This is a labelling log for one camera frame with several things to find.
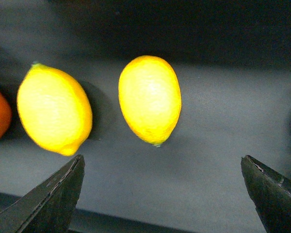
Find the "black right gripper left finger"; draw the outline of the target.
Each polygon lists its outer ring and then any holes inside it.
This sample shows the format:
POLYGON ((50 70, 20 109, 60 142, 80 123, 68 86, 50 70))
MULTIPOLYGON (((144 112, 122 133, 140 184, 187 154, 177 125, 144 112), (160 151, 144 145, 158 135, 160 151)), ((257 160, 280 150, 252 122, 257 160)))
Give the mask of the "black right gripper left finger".
POLYGON ((0 212, 0 233, 66 233, 80 197, 85 161, 77 155, 0 212))

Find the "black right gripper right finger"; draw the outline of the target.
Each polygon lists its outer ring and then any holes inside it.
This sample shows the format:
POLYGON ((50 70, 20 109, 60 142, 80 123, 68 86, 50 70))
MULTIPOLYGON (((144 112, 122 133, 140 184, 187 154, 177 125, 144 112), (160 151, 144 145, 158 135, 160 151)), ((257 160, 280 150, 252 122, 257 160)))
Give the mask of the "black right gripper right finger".
POLYGON ((247 155, 241 159, 244 183, 268 233, 291 233, 291 180, 247 155))

